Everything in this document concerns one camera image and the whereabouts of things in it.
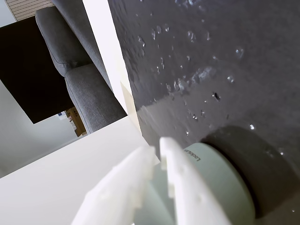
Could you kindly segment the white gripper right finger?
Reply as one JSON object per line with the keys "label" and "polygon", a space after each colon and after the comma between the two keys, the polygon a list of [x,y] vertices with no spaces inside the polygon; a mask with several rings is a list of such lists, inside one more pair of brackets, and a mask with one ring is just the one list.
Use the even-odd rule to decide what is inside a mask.
{"label": "white gripper right finger", "polygon": [[159,140],[161,168],[167,172],[168,195],[178,225],[230,225],[222,206],[195,165],[170,137]]}

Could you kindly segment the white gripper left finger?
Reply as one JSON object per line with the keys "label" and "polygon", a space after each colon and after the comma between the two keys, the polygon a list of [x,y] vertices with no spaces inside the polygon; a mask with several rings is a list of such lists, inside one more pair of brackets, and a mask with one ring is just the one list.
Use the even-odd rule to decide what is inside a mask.
{"label": "white gripper left finger", "polygon": [[132,151],[92,188],[72,221],[74,225],[131,225],[153,177],[155,148]]}

